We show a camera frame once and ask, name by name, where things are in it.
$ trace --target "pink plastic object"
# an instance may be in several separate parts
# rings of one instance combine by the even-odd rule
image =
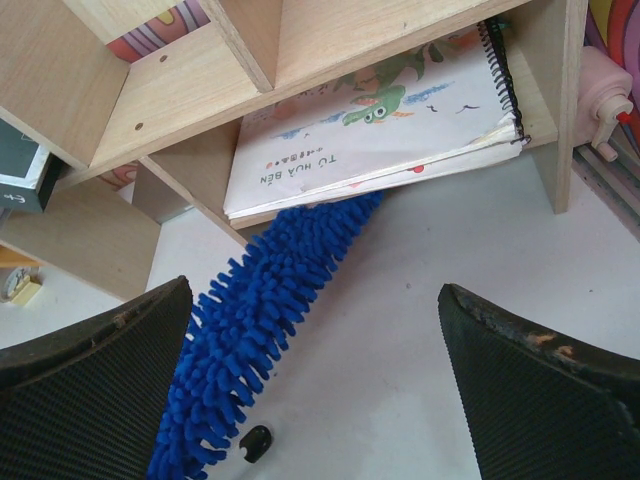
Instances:
[[[633,108],[627,98],[632,81],[628,72],[597,48],[582,49],[574,146],[591,143],[606,160],[615,159],[615,151],[606,142],[617,117]]]

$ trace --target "green cartoon crocodile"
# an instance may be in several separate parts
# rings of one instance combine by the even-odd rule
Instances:
[[[389,115],[405,117],[411,113],[398,112],[400,102],[404,97],[406,89],[403,85],[392,85],[405,68],[413,68],[418,75],[418,80],[424,75],[424,51],[425,47],[416,52],[405,52],[400,55],[388,58],[371,66],[373,76],[363,80],[361,83],[369,83],[377,80],[378,85],[375,93],[361,95],[351,100],[351,103],[365,105],[367,108],[358,112],[352,112],[342,119],[342,123],[350,125],[354,122],[364,120],[365,123],[381,123]],[[434,44],[429,44],[428,53],[433,62],[442,62],[443,58]],[[356,73],[350,73],[340,78],[333,91],[337,91],[342,85],[349,85],[355,91],[363,91],[364,88],[356,80]]]

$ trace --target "white floor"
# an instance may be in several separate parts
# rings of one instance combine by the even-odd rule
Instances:
[[[445,282],[640,358],[640,245],[572,186],[554,216],[525,157],[389,194],[250,410],[276,443],[243,478],[480,478],[437,318]],[[149,287],[184,274],[206,290],[240,254],[191,211],[163,227]],[[45,270],[27,307],[0,306],[0,347],[116,304]]]

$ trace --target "black spiral coil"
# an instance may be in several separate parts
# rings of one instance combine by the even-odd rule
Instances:
[[[518,98],[513,87],[513,77],[509,71],[507,62],[507,50],[504,47],[504,39],[500,31],[500,22],[497,17],[491,17],[478,24],[478,30],[482,38],[482,46],[487,54],[493,83],[498,91],[498,98],[502,104],[502,110],[513,112],[516,117],[516,130],[520,138],[515,142],[524,142],[526,145],[531,137],[526,135],[522,125],[522,112],[518,108]]]

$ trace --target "blue chenille mop head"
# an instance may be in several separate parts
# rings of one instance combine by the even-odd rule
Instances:
[[[331,280],[382,194],[280,212],[247,246],[242,265],[200,294],[169,389],[149,479],[205,479],[226,457],[242,409],[255,403],[287,335]]]

